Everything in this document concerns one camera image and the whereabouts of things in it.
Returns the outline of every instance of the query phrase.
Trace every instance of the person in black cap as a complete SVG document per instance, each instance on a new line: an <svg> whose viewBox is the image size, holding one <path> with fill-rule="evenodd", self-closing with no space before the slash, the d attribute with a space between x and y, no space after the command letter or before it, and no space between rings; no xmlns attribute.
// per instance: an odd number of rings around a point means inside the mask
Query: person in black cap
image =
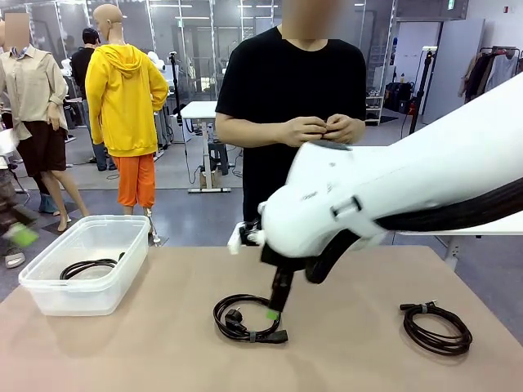
<svg viewBox="0 0 523 392"><path fill-rule="evenodd" d="M87 125L89 137L91 137L92 143L91 126L89 124L89 106L87 105L87 96L85 93L85 76L87 74L87 67L89 66L92 53L95 51L96 47L100 45L100 36L96 30L87 28L82 32L82 39L85 46L81 47L71 57L71 69L73 70L74 81L80 86L80 91L82 92L83 121ZM92 150L95 153L98 170L100 172L107 170L105 145L103 143L100 145L92 144ZM109 170L116 170L116 166L111 157L109 157Z"/></svg>

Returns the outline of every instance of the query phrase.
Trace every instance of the black cap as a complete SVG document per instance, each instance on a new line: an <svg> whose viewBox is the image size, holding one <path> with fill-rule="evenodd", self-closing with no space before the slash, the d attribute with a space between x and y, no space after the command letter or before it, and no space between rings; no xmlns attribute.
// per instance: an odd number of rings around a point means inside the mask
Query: black cap
<svg viewBox="0 0 523 392"><path fill-rule="evenodd" d="M92 45L96 45L100 41L100 36L96 30L88 27L82 31L82 39L83 43L91 43Z"/></svg>

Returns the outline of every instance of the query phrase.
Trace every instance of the man in black t-shirt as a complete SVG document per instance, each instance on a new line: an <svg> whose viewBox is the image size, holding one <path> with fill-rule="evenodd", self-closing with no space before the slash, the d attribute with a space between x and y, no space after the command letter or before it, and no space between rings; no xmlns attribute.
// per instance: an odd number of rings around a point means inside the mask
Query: man in black t-shirt
<svg viewBox="0 0 523 392"><path fill-rule="evenodd" d="M80 87L82 93L82 109L83 121L89 131L91 137L91 126L89 124L89 105L87 104L87 96L85 93L85 77L87 75L87 67L91 61L92 53L96 47L100 45L100 36L94 29L87 28L82 31L82 39L84 47L81 47L76 53L71 56L71 69L73 70L73 78L76 84ZM96 165L100 172L107 170L107 157L105 155L105 145L95 145L92 143L92 151L95 153ZM109 170L116 170L113 159L109 157Z"/></svg>
<svg viewBox="0 0 523 392"><path fill-rule="evenodd" d="M258 218L258 204L285 184L300 145L354 143L365 129L361 51L313 39L327 35L341 0L284 1L293 11L281 26L232 52L216 109L221 141L244 147L245 221Z"/></svg>

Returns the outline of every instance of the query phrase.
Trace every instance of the translucent plastic box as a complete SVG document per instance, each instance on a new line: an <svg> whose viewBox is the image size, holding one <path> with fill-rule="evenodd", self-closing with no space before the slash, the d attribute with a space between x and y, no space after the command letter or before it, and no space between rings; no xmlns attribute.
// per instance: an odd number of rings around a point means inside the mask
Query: translucent plastic box
<svg viewBox="0 0 523 392"><path fill-rule="evenodd" d="M18 280L49 316L111 314L136 277L149 250L145 216L88 216L49 245L20 272ZM61 271L78 261L109 258L110 267L86 269L70 280Z"/></svg>

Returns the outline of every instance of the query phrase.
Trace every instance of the black t-shirt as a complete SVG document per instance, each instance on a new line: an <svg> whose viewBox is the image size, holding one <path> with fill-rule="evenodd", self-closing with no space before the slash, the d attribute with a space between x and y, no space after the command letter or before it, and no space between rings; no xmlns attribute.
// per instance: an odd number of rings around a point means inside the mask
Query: black t-shirt
<svg viewBox="0 0 523 392"><path fill-rule="evenodd" d="M79 85L82 92L82 99L86 100L85 94L85 76L87 75L87 67L94 49L90 47L81 47L76 53L71 56L71 69L73 70L73 78L76 84Z"/></svg>
<svg viewBox="0 0 523 392"><path fill-rule="evenodd" d="M329 40L303 51L278 28L243 41L232 52L216 111L252 123L284 123L333 114L365 120L366 67L361 51ZM244 219L285 184L297 149L268 145L244 149Z"/></svg>

